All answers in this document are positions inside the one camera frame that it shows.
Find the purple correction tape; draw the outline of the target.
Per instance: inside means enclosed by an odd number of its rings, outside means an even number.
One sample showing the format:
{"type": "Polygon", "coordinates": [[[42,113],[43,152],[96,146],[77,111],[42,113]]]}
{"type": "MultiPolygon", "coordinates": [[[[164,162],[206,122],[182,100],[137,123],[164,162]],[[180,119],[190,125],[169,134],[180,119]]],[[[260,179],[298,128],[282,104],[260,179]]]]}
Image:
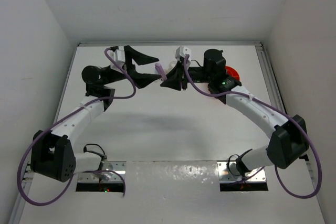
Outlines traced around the purple correction tape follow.
{"type": "Polygon", "coordinates": [[[161,76],[162,81],[165,81],[167,79],[165,70],[160,63],[155,64],[155,71],[161,76]]]}

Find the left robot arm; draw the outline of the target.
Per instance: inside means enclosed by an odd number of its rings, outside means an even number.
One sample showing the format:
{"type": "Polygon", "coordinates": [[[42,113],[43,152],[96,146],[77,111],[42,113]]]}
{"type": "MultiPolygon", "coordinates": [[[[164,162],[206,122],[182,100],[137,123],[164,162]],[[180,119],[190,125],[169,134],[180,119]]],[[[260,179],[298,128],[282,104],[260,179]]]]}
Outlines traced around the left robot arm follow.
{"type": "Polygon", "coordinates": [[[82,102],[49,130],[35,134],[30,159],[35,173],[66,182],[73,174],[97,171],[106,156],[88,150],[75,153],[73,147],[85,128],[117,99],[115,90],[107,85],[128,79],[134,89],[141,89],[161,78],[159,74],[136,71],[136,66],[156,63],[159,59],[131,46],[109,47],[104,53],[111,60],[108,66],[86,66],[81,73],[86,84],[82,102]]]}

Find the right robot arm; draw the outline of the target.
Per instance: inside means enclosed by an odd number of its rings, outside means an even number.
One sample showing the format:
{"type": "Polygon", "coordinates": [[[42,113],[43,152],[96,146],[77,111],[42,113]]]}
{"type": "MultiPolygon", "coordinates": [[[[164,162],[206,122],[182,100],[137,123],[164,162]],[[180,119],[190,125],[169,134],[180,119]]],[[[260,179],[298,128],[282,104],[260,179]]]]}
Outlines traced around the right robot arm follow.
{"type": "Polygon", "coordinates": [[[254,122],[269,138],[269,143],[258,149],[250,149],[227,165],[231,175],[245,177],[253,169],[276,166],[288,168],[309,148],[303,133],[306,125],[296,115],[287,118],[268,105],[260,103],[243,85],[226,70],[223,52],[208,49],[204,52],[203,65],[190,66],[191,50],[180,46],[175,52],[176,65],[167,73],[162,87],[177,91],[186,90],[188,84],[206,83],[206,96],[219,99],[254,122]]]}

